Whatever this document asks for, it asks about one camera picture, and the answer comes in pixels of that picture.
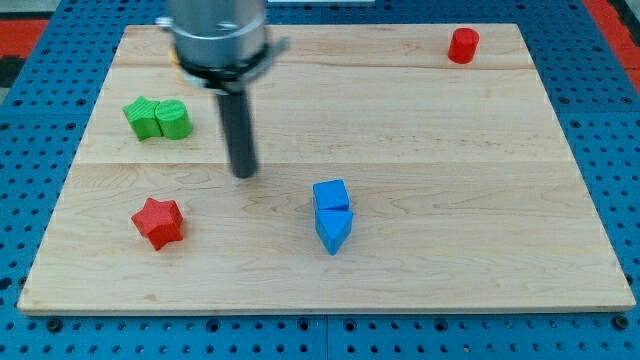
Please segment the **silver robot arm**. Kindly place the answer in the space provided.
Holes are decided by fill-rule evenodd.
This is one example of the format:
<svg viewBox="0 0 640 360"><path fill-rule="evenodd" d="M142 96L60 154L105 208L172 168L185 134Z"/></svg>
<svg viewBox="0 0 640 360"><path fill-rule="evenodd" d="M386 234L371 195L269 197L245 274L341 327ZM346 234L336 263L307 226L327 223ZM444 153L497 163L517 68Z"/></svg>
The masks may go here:
<svg viewBox="0 0 640 360"><path fill-rule="evenodd" d="M173 59L184 79L221 95L238 94L285 52L273 40L263 0L167 0L156 25L172 34Z"/></svg>

